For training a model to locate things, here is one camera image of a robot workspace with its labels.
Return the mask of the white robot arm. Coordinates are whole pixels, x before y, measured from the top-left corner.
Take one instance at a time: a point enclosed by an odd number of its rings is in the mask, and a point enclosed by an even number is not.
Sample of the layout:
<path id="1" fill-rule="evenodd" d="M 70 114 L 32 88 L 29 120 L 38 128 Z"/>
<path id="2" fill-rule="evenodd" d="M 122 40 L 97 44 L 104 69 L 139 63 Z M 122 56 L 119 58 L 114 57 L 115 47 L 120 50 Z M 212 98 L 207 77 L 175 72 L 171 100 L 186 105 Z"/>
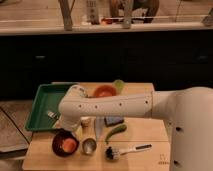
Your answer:
<path id="1" fill-rule="evenodd" d="M 213 171 L 213 88 L 87 98 L 74 85 L 59 102 L 61 126 L 69 131 L 83 116 L 123 116 L 172 122 L 169 171 Z"/>

